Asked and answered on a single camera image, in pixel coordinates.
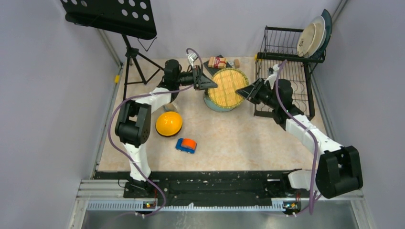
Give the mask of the light green round plate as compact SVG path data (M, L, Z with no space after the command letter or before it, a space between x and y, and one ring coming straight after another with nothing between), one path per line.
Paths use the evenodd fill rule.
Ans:
M216 112L230 112L237 108L244 99L236 93L211 97L204 93L203 100L207 107Z

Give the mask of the yellow-rimmed patterned plate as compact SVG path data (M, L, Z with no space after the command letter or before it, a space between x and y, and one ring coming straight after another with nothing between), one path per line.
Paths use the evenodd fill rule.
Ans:
M237 94L236 90L250 84L246 74L235 68L219 70L212 77L212 81L217 84L217 87L207 90L208 97L214 105L223 109L233 109L239 106L244 98Z

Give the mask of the black wire dish rack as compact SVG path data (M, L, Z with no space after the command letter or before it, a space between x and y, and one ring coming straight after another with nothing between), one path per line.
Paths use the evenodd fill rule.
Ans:
M266 26L260 51L255 55L255 78L266 79L270 67L287 60L280 78L291 82L293 104L311 120L315 116L311 76L315 67L324 62L326 48L322 47L311 57L299 56L297 43L302 32L302 29Z

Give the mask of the blue orange toy car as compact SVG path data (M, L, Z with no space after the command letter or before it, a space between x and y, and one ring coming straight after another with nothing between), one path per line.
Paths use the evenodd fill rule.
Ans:
M178 151L186 152L188 154L194 154L197 147L197 143L188 138L179 138L175 148Z

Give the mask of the teal square plate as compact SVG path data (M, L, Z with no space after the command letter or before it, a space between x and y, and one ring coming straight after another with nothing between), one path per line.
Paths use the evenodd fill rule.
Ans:
M317 60L319 63L325 60L325 51L330 41L332 33L332 17L327 9L324 9L320 16L317 16L312 20L312 23L320 24L323 29L322 38L319 47L311 56L312 59Z

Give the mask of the cream floral ceramic plate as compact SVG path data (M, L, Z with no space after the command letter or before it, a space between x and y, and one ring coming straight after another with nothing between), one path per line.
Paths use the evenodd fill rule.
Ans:
M301 33L297 43L297 55L303 57L309 52L316 34L316 25L310 23Z

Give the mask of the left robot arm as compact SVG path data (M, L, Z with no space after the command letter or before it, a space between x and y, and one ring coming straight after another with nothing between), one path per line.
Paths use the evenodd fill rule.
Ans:
M149 93L126 98L116 108L115 135L124 146L122 154L130 163L130 174L126 188L141 197L148 197L153 191L163 191L150 180L151 169L147 160L146 142L151 132L151 115L157 109L168 105L179 92L193 88L197 91L215 88L217 84L203 72L203 63L182 71L177 60L165 62L163 77Z

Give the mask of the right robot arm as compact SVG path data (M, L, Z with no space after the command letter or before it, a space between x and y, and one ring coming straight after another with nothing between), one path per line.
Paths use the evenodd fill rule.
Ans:
M315 169L294 170L280 183L283 195L292 197L306 189L330 199L363 187L358 150L335 142L311 123L293 103L290 81L279 79L270 86L260 78L236 93L253 104L271 107L274 121L314 155Z

